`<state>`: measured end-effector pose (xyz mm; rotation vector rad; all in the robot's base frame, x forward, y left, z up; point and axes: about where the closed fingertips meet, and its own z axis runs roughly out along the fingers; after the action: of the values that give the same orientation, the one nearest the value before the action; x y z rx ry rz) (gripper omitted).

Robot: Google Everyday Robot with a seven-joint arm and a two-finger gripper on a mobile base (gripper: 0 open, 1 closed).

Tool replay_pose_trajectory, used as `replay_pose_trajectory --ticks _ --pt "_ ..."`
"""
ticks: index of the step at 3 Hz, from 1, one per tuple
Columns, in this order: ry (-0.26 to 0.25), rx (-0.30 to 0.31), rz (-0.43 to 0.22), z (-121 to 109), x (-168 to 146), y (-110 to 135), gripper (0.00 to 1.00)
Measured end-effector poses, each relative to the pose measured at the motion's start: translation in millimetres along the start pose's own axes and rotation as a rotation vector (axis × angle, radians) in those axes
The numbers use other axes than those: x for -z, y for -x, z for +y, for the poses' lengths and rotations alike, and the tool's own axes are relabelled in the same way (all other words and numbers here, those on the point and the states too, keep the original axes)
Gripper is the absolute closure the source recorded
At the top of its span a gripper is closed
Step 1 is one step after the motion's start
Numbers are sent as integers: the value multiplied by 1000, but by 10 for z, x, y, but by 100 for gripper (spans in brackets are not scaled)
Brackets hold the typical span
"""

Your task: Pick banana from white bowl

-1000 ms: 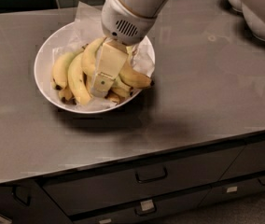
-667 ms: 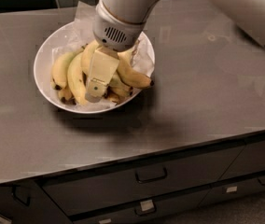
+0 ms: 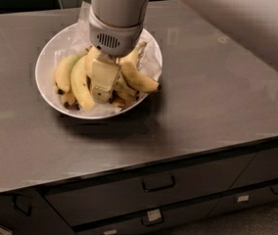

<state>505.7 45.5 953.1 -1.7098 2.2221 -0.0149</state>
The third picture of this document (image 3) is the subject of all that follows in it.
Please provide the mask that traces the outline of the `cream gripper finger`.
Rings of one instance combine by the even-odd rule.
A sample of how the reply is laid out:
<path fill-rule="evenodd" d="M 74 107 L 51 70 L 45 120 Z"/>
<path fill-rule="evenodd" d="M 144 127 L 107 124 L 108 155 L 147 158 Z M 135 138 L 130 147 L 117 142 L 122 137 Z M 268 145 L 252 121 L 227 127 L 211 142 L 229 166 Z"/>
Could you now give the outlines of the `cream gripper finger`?
<path fill-rule="evenodd" d="M 97 103 L 105 104 L 110 100 L 119 74 L 120 65 L 116 60 L 98 58 L 93 61 L 91 93 Z"/>

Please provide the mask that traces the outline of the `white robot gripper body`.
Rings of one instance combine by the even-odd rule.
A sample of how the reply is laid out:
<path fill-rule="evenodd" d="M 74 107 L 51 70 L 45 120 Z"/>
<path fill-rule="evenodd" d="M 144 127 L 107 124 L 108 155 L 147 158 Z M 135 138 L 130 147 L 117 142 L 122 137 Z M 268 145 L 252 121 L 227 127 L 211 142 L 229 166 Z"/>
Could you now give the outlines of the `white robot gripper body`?
<path fill-rule="evenodd" d="M 94 47 L 106 55 L 124 57 L 137 45 L 143 24 L 117 27 L 101 22 L 93 12 L 89 11 L 89 39 Z"/>

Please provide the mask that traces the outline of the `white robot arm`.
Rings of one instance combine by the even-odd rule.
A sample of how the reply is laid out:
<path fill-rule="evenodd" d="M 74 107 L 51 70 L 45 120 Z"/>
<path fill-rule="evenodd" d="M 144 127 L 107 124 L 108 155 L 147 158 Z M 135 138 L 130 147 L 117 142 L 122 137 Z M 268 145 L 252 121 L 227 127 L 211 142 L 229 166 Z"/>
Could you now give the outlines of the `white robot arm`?
<path fill-rule="evenodd" d="M 251 51 L 278 72 L 278 0 L 176 0 L 184 9 Z M 134 50 L 149 0 L 91 0 L 89 39 L 100 51 L 93 62 L 93 98 L 106 103 L 116 85 L 116 60 Z"/>

